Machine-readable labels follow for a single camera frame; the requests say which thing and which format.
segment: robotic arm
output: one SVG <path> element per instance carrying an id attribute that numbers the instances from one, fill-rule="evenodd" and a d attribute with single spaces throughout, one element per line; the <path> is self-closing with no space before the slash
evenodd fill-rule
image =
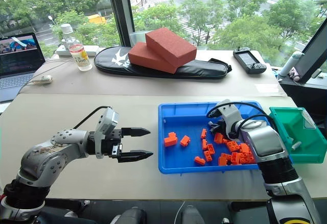
<path id="1" fill-rule="evenodd" d="M 228 103 L 230 100 L 226 99 L 217 104 L 218 107 L 207 116 L 222 116 L 224 121 L 215 129 L 220 129 L 231 140 L 250 146 L 262 172 L 267 194 L 272 197 L 267 201 L 270 223 L 321 224 L 303 179 L 293 168 L 279 134 L 264 120 L 244 121 L 236 106 Z"/>
<path id="2" fill-rule="evenodd" d="M 150 132 L 143 128 L 114 129 L 119 115 L 110 107 L 101 115 L 94 132 L 69 129 L 58 131 L 48 141 L 29 149 L 21 160 L 17 177 L 5 186 L 0 204 L 0 219 L 26 221 L 34 219 L 44 207 L 50 186 L 61 171 L 75 159 L 96 155 L 117 158 L 118 162 L 146 159 L 148 151 L 122 152 L 124 136 L 143 136 Z"/>

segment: bottle cap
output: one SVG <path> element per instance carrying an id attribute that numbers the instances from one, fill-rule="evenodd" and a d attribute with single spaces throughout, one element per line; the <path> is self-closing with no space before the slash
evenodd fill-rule
<path id="1" fill-rule="evenodd" d="M 60 27 L 64 34 L 70 34 L 73 32 L 73 28 L 69 23 L 64 23 L 64 24 L 60 25 Z"/>

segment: black cable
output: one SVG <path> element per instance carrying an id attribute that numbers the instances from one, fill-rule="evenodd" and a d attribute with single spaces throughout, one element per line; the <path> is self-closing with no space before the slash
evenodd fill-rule
<path id="1" fill-rule="evenodd" d="M 101 106 L 96 108 L 95 110 L 93 110 L 93 112 L 91 112 L 88 116 L 86 116 L 81 122 L 79 122 L 73 129 L 77 129 L 81 124 L 83 124 L 85 121 L 88 120 L 88 118 L 90 118 L 93 114 L 95 114 L 97 111 L 99 111 L 100 109 L 103 108 L 111 108 L 110 106 Z"/>
<path id="2" fill-rule="evenodd" d="M 227 106 L 227 105 L 233 105 L 233 104 L 238 104 L 238 105 L 248 105 L 248 106 L 250 106 L 250 107 L 253 107 L 253 108 L 257 109 L 257 110 L 260 111 L 261 113 L 263 113 L 263 114 L 265 114 L 265 115 L 268 115 L 268 114 L 265 113 L 264 110 L 262 110 L 262 109 L 259 108 L 258 106 L 253 105 L 253 104 L 251 104 L 251 103 L 230 102 L 230 103 L 220 104 L 220 105 L 217 105 L 217 106 L 211 108 L 211 109 L 209 110 L 209 112 L 207 112 L 206 117 L 209 118 L 209 115 L 212 113 L 212 111 L 214 111 L 214 110 L 216 110 L 216 109 L 218 109 L 218 108 L 221 108 L 221 107 L 224 107 L 224 106 Z"/>
<path id="3" fill-rule="evenodd" d="M 277 126 L 276 126 L 276 124 L 275 124 L 275 121 L 272 119 L 272 117 L 270 117 L 270 116 L 267 115 L 267 114 L 257 114 L 257 115 L 253 115 L 253 116 L 250 116 L 250 117 L 246 118 L 245 120 L 243 120 L 243 121 L 240 123 L 240 125 L 239 125 L 239 127 L 237 128 L 237 131 L 236 131 L 236 136 L 237 136 L 237 137 L 238 137 L 239 134 L 240 134 L 240 131 L 241 131 L 242 126 L 243 126 L 247 121 L 249 121 L 250 119 L 255 118 L 255 117 L 265 117 L 265 118 L 267 118 L 268 121 L 269 121 L 269 123 L 270 123 L 270 125 L 273 126 L 273 129 L 278 133 Z"/>

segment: water bottle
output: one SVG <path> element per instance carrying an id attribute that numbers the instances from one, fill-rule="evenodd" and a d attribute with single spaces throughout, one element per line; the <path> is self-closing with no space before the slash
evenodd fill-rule
<path id="1" fill-rule="evenodd" d="M 91 70 L 92 64 L 87 56 L 83 44 L 76 38 L 72 26 L 69 23 L 64 23 L 60 27 L 66 40 L 68 50 L 75 60 L 78 69 L 81 71 Z"/>

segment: window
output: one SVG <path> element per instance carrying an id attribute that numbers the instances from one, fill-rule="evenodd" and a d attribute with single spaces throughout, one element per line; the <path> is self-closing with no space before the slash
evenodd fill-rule
<path id="1" fill-rule="evenodd" d="M 110 0 L 0 0 L 0 36 L 35 32 L 46 58 L 60 44 L 62 23 L 70 23 L 84 44 L 121 43 Z"/>
<path id="2" fill-rule="evenodd" d="M 258 50 L 272 66 L 302 51 L 327 0 L 130 0 L 136 31 L 167 27 L 199 49 Z"/>

